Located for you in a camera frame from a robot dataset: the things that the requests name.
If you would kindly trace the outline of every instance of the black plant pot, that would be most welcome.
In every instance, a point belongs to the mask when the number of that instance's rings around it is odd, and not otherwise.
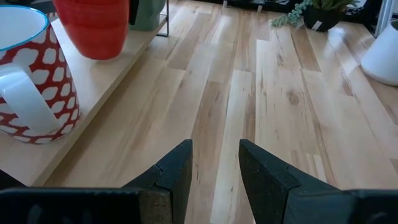
[[[34,2],[35,0],[6,0],[6,3],[8,4],[17,4],[17,5],[28,5],[32,2]]]
[[[326,32],[337,23],[345,15],[345,11],[324,11],[321,9],[315,9],[314,7],[308,7],[303,12],[304,24],[312,30],[318,32]]]

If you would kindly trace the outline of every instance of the mug handle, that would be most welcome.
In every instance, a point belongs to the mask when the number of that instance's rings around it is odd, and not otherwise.
[[[62,127],[20,65],[0,65],[0,95],[18,118],[37,134],[48,134]]]

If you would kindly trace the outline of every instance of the red and white mug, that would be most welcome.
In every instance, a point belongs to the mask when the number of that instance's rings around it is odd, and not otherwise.
[[[0,6],[0,131],[32,144],[68,134],[80,112],[72,76],[47,17]]]

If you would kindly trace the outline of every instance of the wooden floor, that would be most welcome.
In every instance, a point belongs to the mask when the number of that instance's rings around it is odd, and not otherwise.
[[[238,142],[254,141],[341,189],[398,189],[398,89],[364,76],[361,25],[281,27],[278,14],[179,1],[46,183],[120,187],[186,138],[186,223],[252,223]]]

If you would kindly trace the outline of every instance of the white container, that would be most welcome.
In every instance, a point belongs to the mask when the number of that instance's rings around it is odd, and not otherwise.
[[[398,21],[392,21],[361,60],[362,69],[373,79],[398,85]]]

